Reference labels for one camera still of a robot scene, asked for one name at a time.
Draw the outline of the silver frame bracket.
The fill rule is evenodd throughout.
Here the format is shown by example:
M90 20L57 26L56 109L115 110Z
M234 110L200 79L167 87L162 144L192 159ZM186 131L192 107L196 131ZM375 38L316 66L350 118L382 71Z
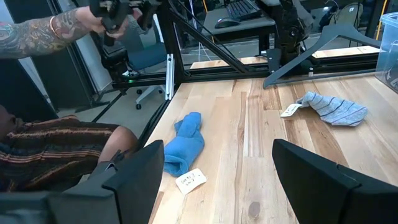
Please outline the silver frame bracket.
M174 55L167 55L167 70L165 82L165 99L171 100L174 95Z

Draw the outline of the black keyboard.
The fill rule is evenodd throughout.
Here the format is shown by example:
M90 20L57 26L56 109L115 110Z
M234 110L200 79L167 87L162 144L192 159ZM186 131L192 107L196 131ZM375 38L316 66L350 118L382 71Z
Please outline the black keyboard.
M229 17L246 21L261 17L262 12L253 0L235 0L226 6Z

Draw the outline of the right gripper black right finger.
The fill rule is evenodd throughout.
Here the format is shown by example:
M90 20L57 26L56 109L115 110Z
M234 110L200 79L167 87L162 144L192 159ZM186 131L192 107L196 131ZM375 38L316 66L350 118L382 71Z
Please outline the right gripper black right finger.
M398 224L398 187L283 139L272 158L300 224Z

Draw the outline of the black aluminium table frame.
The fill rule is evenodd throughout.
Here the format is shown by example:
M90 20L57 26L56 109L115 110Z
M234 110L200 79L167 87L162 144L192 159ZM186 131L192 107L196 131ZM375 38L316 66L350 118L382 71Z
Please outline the black aluminium table frame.
M89 5L92 13L99 16L104 22L107 32L116 30L123 22L123 17L132 14L133 9L137 8L142 11L142 17L138 21L141 29L146 30L149 23L152 22L153 15L166 16L166 21L159 22L159 27L164 38L166 53L174 55L174 93L175 88L182 83L190 82L207 82L207 81L221 81L221 80L239 80L247 78L264 78L264 80L271 75L267 61L257 63L255 67L243 64L239 61L226 47L219 47L210 39L192 27L176 10L171 0L72 0L77 6L83 4ZM220 59L226 62L226 66L221 68L203 68L194 70L192 73L186 71L183 67L180 49L178 47L178 39L175 33L175 28L179 26L185 30L194 39L199 41ZM144 77L139 77L138 80L129 83L123 74L117 71L117 67L122 65L122 60L127 57L127 54L122 50L115 50L112 53L107 51L108 48L115 46L115 39L107 34L94 36L94 42L97 46L99 54L101 55L101 62L103 67L108 69L113 79L113 87L120 92L125 92L128 88L133 86L144 86L151 84L164 84L166 82L165 73L150 73ZM312 56L304 61L313 60ZM302 63L291 69L284 76L279 78L272 85L289 82L299 82L311 80L308 72L303 72ZM147 123L143 133L139 137L139 144L143 145L153 132L155 125L164 113L166 107L171 100L165 100L160 108L151 117Z

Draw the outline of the grey striped sock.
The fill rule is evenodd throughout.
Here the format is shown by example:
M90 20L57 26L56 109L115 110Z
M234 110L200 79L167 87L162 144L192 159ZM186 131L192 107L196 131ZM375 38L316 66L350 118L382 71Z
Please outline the grey striped sock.
M359 125L368 109L350 100L344 100L335 96L325 96L308 91L303 97L296 100L302 108L311 107L320 116L320 119L332 126Z

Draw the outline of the grey computer desk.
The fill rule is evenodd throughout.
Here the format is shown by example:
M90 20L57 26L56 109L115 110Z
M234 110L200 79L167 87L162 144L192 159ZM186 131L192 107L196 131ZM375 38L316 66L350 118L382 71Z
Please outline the grey computer desk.
M219 19L227 17L226 9L209 11L205 17L204 27L207 28L218 40L216 43L230 43L250 37L258 38L258 52L269 49L270 35L275 33L275 21L265 15L231 27L216 29L215 25Z

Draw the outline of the clear plastic bin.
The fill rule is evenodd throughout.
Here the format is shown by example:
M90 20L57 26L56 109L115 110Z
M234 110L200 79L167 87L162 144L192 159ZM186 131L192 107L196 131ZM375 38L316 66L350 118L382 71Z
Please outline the clear plastic bin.
M398 93L398 12L381 16L384 25L376 78Z

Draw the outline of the grey background chair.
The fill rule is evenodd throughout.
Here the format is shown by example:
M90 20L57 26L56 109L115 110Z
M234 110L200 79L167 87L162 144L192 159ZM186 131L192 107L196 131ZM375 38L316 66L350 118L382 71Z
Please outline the grey background chair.
M363 14L364 6L360 2L349 3L339 7L335 0L334 6L330 7L320 21L320 27L331 24L351 24L355 28L359 27L360 17Z

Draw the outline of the person's forearm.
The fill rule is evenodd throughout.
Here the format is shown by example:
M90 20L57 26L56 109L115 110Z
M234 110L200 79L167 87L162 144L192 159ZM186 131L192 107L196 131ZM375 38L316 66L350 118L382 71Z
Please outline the person's forearm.
M76 9L19 24L0 22L0 59L48 55L89 33Z

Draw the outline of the dark computer mouse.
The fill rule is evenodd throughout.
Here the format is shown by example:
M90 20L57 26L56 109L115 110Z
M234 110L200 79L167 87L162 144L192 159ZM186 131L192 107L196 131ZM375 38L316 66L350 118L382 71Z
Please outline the dark computer mouse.
M232 26L238 26L240 24L239 19L235 19L232 17L224 17L221 19L218 19L216 24L215 24L215 29L222 29L226 27L232 27Z

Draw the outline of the person's hand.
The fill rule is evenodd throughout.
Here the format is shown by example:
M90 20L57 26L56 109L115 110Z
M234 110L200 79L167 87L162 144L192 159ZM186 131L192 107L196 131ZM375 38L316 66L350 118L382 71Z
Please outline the person's hand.
M115 39L118 39L119 37L121 37L128 25L129 25L129 18L126 17L124 19L124 22L122 23L122 25L120 26L120 28L113 32L113 33L109 33L107 31L105 31L104 26L101 23L101 18L100 17L95 17L91 11L90 8L88 6L85 7L79 7L76 9L76 18L79 22L81 22L83 24L84 27L86 27L89 31L94 31L96 33L105 33L107 35L109 35L110 37L113 37Z

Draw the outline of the blue office chair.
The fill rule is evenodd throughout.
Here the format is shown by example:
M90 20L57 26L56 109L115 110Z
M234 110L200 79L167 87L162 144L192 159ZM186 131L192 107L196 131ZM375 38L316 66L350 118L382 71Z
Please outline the blue office chair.
M123 77L132 83L139 79L141 72L144 72L146 68L165 62L167 53L156 14L153 15L150 28L154 31L155 44L147 47L144 47L141 35L146 35L148 31L142 30L133 16L128 15L127 19L128 27L119 40L127 50L126 65L129 74L124 73Z

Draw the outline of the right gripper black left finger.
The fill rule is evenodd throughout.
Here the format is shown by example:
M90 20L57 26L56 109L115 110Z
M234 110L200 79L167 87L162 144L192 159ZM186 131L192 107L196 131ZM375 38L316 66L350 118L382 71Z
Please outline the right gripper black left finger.
M148 224L164 169L156 140L117 163L102 163L89 178L49 197L54 224Z

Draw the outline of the black clothes hanger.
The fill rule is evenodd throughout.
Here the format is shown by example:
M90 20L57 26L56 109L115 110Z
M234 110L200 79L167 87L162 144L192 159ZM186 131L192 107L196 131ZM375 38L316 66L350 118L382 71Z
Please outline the black clothes hanger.
M363 35L359 31L357 31L352 25L334 24L325 26L317 42L304 53L295 57L289 63L286 63L280 69L276 70L274 73L268 76L264 80L263 88L267 88L269 85L274 84L276 80L284 76L291 69L299 65L304 60L308 59L309 56L312 56L312 54L314 54L324 45L336 39L337 37L342 37L344 39L368 45L377 49L379 49L381 46L381 41Z

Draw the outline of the person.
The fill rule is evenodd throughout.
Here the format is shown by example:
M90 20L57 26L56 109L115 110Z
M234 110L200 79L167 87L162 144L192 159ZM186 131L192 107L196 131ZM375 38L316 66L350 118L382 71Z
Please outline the person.
M138 139L117 124L66 116L25 122L0 105L0 192L47 190L94 171Z

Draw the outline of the white paper tag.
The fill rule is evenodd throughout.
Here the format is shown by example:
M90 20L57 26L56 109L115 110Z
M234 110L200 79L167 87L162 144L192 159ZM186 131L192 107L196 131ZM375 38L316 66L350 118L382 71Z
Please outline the white paper tag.
M182 194L189 194L192 190L207 181L203 172L196 168L175 179L175 183Z
M293 103L293 104L289 105L283 113L280 114L280 117L286 118L286 117L292 116L301 107L302 107L301 104Z

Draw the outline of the blue sock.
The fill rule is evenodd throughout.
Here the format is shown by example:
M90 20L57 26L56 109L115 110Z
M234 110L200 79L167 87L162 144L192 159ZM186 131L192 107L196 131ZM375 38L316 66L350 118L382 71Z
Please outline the blue sock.
M189 171L190 166L202 152L205 140L200 132L201 114L191 112L174 124L176 135L165 146L164 171L179 177Z

